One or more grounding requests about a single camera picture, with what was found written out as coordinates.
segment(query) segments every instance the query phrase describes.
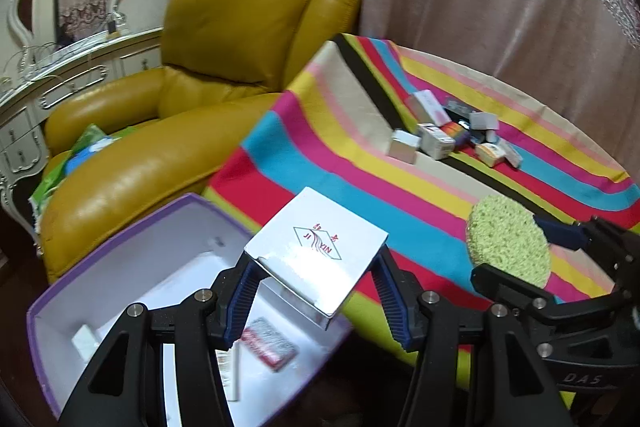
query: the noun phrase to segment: yellow leather armchair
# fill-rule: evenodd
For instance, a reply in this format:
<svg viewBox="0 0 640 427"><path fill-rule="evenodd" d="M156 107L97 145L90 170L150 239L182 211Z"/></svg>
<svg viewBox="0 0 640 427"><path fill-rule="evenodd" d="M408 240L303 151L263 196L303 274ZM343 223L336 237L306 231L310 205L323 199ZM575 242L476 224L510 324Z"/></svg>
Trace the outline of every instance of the yellow leather armchair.
<svg viewBox="0 0 640 427"><path fill-rule="evenodd" d="M322 43L352 29L360 0L170 0L161 68L89 89L47 120L47 171L91 123L142 128L79 166L41 223L54 281L113 233L200 192Z"/></svg>

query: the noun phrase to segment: white box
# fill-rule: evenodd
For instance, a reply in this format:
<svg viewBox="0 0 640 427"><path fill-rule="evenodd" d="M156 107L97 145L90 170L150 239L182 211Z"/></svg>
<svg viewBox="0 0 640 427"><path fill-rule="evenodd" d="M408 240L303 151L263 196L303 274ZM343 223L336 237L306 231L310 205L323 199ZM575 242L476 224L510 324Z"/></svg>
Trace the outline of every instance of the white box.
<svg viewBox="0 0 640 427"><path fill-rule="evenodd" d="M208 288L238 261L251 233L209 201L187 194L118 233L74 266L31 306L27 332L44 396L59 416L85 364L72 344L86 324L100 341L128 304L149 309L180 303ZM265 317L299 349L274 373L239 343L239 401L229 402L236 427L257 427L292 400L349 333L342 315L318 328L283 301L275 279L260 282L248 321ZM180 427L174 346L164 346L168 426Z"/></svg>
<svg viewBox="0 0 640 427"><path fill-rule="evenodd" d="M326 327L384 245L384 230L305 187L244 247Z"/></svg>
<svg viewBox="0 0 640 427"><path fill-rule="evenodd" d="M484 133L484 139L489 143L497 144L500 141L500 137L496 134L493 129L487 129L486 133Z"/></svg>
<svg viewBox="0 0 640 427"><path fill-rule="evenodd" d="M456 141L434 125L419 123L418 134L420 149L434 160L446 158L456 148Z"/></svg>
<svg viewBox="0 0 640 427"><path fill-rule="evenodd" d="M507 161L515 169L519 169L522 165L522 156L516 151L513 146L507 142L504 138L500 138L497 143L498 147L504 151L504 156Z"/></svg>
<svg viewBox="0 0 640 427"><path fill-rule="evenodd" d="M387 156L405 163L415 163L415 152L420 145L420 137L396 129L391 135Z"/></svg>
<svg viewBox="0 0 640 427"><path fill-rule="evenodd" d="M418 119L418 123L433 123L441 127L451 121L447 112L429 89L411 93L405 102L415 118Z"/></svg>
<svg viewBox="0 0 640 427"><path fill-rule="evenodd" d="M469 115L469 124L474 130L498 130L498 117L490 112L473 112Z"/></svg>

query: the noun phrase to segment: round scouring pad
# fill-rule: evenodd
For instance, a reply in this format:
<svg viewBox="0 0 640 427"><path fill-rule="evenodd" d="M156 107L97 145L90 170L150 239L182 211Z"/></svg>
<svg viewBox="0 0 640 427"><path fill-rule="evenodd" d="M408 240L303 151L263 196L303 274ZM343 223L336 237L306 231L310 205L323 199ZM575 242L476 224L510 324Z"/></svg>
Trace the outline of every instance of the round scouring pad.
<svg viewBox="0 0 640 427"><path fill-rule="evenodd" d="M466 245L474 266L489 263L539 288L551 275L545 234L524 206L505 196L487 196L474 205Z"/></svg>

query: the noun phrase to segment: armchair armrest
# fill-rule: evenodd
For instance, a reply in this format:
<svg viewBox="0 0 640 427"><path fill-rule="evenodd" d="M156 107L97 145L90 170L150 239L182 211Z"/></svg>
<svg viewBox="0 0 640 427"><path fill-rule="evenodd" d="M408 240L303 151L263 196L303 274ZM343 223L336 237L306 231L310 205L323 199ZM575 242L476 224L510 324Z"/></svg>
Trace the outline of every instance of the armchair armrest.
<svg viewBox="0 0 640 427"><path fill-rule="evenodd" d="M42 216L49 280L143 215L185 192L200 192L278 96L258 94L164 118L79 166Z"/></svg>
<svg viewBox="0 0 640 427"><path fill-rule="evenodd" d="M164 68L141 71L87 89L55 109L45 124L52 156L69 150L89 124L111 134L158 117Z"/></svg>

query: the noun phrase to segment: colorful striped fabric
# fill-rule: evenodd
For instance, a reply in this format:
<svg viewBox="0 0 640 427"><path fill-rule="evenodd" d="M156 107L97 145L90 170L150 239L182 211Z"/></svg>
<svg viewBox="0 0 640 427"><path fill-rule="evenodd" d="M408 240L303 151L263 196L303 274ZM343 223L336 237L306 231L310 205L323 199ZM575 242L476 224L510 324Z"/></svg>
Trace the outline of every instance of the colorful striped fabric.
<svg viewBox="0 0 640 427"><path fill-rule="evenodd" d="M395 128L414 130L404 100L431 89L500 119L498 134L524 161L486 167L473 149L415 165L386 156ZM337 36L327 42L226 165L205 197L257 231L303 187L312 187L389 233L402 269L456 304L484 309L473 291L465 222L496 191L567 223L604 216L640 229L640 190L573 125L490 76L389 41ZM611 281L582 252L552 246L546 289L574 301L608 293ZM393 342L367 275L344 308L359 332L404 356ZM463 354L460 373L468 367Z"/></svg>

